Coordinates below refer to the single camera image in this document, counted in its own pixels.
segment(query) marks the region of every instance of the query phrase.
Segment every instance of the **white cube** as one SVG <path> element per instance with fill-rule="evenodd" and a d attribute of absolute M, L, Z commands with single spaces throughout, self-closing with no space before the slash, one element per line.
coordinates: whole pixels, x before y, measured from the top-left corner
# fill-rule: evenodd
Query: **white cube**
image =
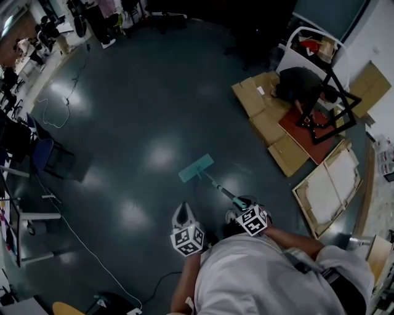
<path fill-rule="evenodd" d="M 251 210 L 238 217 L 237 222 L 242 225 L 245 231 L 254 236 L 267 227 L 267 213 L 258 205 L 255 205 Z"/>
<path fill-rule="evenodd" d="M 192 224 L 171 235 L 171 242 L 175 250 L 187 257 L 203 249 L 204 233 Z"/>

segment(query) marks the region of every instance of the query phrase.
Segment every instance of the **gray shoe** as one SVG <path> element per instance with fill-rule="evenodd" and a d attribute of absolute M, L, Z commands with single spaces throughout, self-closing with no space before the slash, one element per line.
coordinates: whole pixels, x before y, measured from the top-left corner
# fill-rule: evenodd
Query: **gray shoe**
<path fill-rule="evenodd" d="M 229 224 L 232 220 L 236 220 L 237 217 L 238 216 L 237 216 L 235 210 L 233 210 L 233 209 L 227 210 L 226 216 L 225 216 L 226 224 Z"/>

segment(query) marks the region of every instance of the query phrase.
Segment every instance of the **white shoe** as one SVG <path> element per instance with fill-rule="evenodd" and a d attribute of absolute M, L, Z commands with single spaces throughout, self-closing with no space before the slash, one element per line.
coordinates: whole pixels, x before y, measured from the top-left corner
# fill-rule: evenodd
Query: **white shoe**
<path fill-rule="evenodd" d="M 103 49 L 106 49 L 108 47 L 110 47 L 111 45 L 113 45 L 116 42 L 116 39 L 111 39 L 110 42 L 108 44 L 101 44 L 101 46 L 103 46 Z"/>
<path fill-rule="evenodd" d="M 236 220 L 237 215 L 235 210 L 233 209 L 227 210 L 225 218 L 226 218 L 226 224 L 229 224 L 232 220 Z"/>

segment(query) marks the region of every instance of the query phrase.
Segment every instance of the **green object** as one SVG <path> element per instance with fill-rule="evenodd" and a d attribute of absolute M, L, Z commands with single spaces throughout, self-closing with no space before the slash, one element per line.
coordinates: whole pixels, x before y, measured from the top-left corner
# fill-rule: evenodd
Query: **green object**
<path fill-rule="evenodd" d="M 213 163 L 214 160 L 211 158 L 211 156 L 209 154 L 205 154 L 203 157 L 199 158 L 196 162 L 190 164 L 188 167 L 181 170 L 178 173 L 178 175 L 184 183 L 186 183 L 188 180 L 191 180 L 194 176 L 198 176 L 201 179 L 202 178 L 201 174 L 205 175 L 208 179 L 210 179 L 213 187 L 215 187 L 217 190 L 221 191 L 223 194 L 229 197 L 234 202 L 234 204 L 236 204 L 241 210 L 246 210 L 247 205 L 245 202 L 241 201 L 238 197 L 231 194 L 231 192 L 225 189 L 222 185 L 218 184 L 213 179 L 213 177 L 211 177 L 205 171 L 205 169 L 210 165 L 212 165 Z"/>

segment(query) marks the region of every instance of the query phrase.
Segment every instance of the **blue chair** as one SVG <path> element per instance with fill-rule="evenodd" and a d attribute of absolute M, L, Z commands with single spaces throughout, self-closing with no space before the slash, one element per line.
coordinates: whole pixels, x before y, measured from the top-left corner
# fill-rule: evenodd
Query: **blue chair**
<path fill-rule="evenodd" d="M 63 179 L 62 176 L 53 171 L 53 165 L 48 163 L 50 155 L 54 149 L 72 156 L 74 154 L 64 149 L 59 142 L 55 141 L 50 133 L 43 129 L 30 114 L 27 114 L 27 126 L 36 129 L 34 134 L 37 136 L 37 139 L 34 141 L 35 145 L 31 152 L 31 163 L 33 167 L 37 172 L 47 172 L 52 176 Z"/>

